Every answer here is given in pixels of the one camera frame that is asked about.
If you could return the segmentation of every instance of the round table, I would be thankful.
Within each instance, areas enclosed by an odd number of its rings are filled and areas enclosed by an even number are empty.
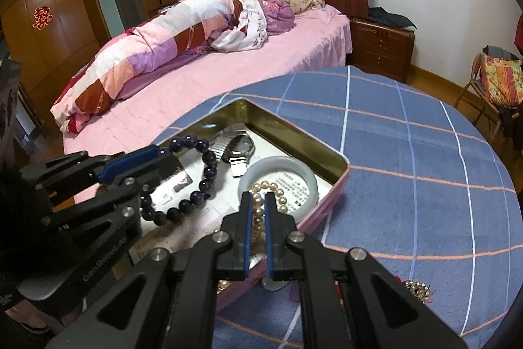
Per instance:
[[[523,225],[506,168],[472,124],[421,91],[336,67],[208,99],[154,142],[239,97],[349,159],[346,188],[314,234],[339,250],[364,247],[393,275],[430,285],[428,306],[480,348],[521,287]],[[213,347],[302,347],[297,297],[291,284],[253,287],[218,313]]]

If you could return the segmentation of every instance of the pink bed sheet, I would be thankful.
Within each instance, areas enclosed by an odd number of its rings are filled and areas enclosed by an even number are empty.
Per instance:
[[[90,156],[149,145],[179,117],[208,98],[275,76],[337,67],[352,52],[350,21],[327,6],[295,18],[291,31],[271,36],[258,50],[210,53],[152,82],[129,99],[94,117],[78,135],[64,137],[64,153]],[[91,187],[75,196],[94,195]]]

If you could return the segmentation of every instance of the red chinese character decoration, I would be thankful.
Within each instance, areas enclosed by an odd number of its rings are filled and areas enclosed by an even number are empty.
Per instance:
[[[33,27],[41,30],[45,26],[47,26],[51,20],[53,19],[53,16],[51,15],[51,8],[49,8],[48,5],[42,8],[36,8],[35,10],[35,23],[33,23]]]

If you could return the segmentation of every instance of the chair leg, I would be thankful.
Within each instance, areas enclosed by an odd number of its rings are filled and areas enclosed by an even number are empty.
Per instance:
[[[494,133],[492,134],[492,137],[491,137],[491,145],[494,142],[496,135],[499,132],[499,128],[501,128],[501,120],[498,120],[498,122],[496,123],[496,128],[494,129]]]
[[[469,89],[469,87],[470,87],[470,82],[467,83],[466,86],[463,88],[463,91],[461,92],[461,95],[457,99],[456,104],[454,104],[454,108],[456,108],[456,109],[458,108],[458,104],[461,101],[461,98],[463,98],[463,95],[465,95],[465,92],[467,91],[467,89]]]
[[[476,120],[474,120],[472,122],[472,124],[474,125],[474,127],[478,124],[478,122],[480,121],[480,118],[481,116],[485,113],[485,109],[487,108],[486,104],[483,106],[483,108],[480,110],[480,113],[478,114],[478,117],[476,117]]]

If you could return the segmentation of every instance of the red cloth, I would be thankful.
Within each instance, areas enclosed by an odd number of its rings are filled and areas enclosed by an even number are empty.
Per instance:
[[[521,55],[523,55],[523,14],[519,17],[518,28],[516,29],[516,40],[514,45],[519,49]]]

